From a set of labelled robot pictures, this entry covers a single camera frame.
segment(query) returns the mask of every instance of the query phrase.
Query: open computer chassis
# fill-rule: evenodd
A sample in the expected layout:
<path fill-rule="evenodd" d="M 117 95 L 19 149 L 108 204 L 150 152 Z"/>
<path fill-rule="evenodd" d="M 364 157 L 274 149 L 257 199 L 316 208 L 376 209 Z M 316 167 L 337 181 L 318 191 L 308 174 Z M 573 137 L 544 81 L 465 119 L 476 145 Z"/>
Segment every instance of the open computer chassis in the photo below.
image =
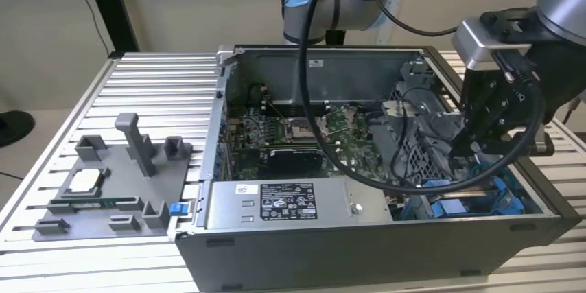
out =
<path fill-rule="evenodd" d="M 451 194 L 401 196 L 352 181 L 306 125 L 296 48 L 236 46 L 217 56 L 200 196 L 176 233 L 202 291 L 485 275 L 579 222 L 528 159 Z M 449 157 L 461 80 L 433 48 L 313 47 L 308 59 L 320 133 L 350 170 L 431 186 L 493 161 Z"/>

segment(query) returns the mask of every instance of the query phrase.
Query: aluminum extrusion table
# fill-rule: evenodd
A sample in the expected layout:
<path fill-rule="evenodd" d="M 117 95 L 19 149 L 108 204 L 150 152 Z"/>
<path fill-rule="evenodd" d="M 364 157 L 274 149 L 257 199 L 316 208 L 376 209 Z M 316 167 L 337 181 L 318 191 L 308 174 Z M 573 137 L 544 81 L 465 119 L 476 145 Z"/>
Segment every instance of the aluminum extrusion table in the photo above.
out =
<path fill-rule="evenodd" d="M 461 74 L 457 55 L 451 51 L 441 55 Z M 0 212 L 0 292 L 196 292 L 169 237 L 63 242 L 34 242 L 30 238 L 31 226 L 45 212 L 42 206 L 54 197 L 74 163 L 75 140 L 83 134 L 101 134 L 106 143 L 124 142 L 113 127 L 120 112 L 141 116 L 138 127 L 153 142 L 181 135 L 193 144 L 182 199 L 194 198 L 216 74 L 214 54 L 136 53 L 108 60 Z M 556 120 L 547 132 L 555 154 L 532 161 L 586 218 L 586 144 Z M 487 277 L 302 292 L 451 290 L 586 292 L 586 220 L 549 246 L 523 250 Z"/>

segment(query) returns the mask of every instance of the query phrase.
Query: warning label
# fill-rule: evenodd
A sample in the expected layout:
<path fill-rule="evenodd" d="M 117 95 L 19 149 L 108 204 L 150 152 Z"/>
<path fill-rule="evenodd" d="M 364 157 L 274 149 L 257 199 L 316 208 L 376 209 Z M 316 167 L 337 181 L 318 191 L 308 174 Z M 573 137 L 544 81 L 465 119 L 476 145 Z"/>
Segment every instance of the warning label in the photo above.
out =
<path fill-rule="evenodd" d="M 260 185 L 260 218 L 314 220 L 317 218 L 312 183 Z"/>

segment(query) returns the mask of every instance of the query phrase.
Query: circuit board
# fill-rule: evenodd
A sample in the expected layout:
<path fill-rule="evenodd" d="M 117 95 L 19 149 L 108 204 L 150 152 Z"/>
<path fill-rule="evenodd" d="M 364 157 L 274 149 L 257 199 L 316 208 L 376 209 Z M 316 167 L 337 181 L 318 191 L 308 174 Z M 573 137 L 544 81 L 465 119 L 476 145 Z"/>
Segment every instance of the circuit board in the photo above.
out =
<path fill-rule="evenodd" d="M 338 160 L 358 174 L 385 180 L 388 174 L 358 108 L 358 105 L 326 106 L 316 123 Z M 304 117 L 281 116 L 280 113 L 288 113 L 285 110 L 269 115 L 260 107 L 238 113 L 228 120 L 232 179 L 326 178 L 341 174 L 316 145 Z"/>

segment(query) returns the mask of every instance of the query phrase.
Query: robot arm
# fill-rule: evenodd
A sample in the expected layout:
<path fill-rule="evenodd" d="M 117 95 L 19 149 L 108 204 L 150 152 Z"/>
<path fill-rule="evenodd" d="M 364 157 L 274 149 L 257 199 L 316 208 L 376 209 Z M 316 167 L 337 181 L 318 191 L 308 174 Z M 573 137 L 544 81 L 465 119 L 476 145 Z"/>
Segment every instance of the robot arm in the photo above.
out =
<path fill-rule="evenodd" d="M 309 0 L 284 0 L 282 36 L 288 43 L 298 43 L 301 23 Z M 374 26 L 380 10 L 374 0 L 318 0 L 310 23 L 309 41 L 318 43 L 325 30 L 365 30 Z"/>
<path fill-rule="evenodd" d="M 584 89 L 586 0 L 537 0 L 532 8 L 485 12 L 463 20 L 452 43 L 465 64 L 461 91 L 464 128 L 452 141 L 456 156 L 505 154 L 511 141 L 500 137 L 524 127 L 531 116 L 529 95 L 519 75 L 528 75 L 543 95 L 543 124 L 559 106 Z M 525 154 L 548 156 L 552 143 L 540 130 Z"/>

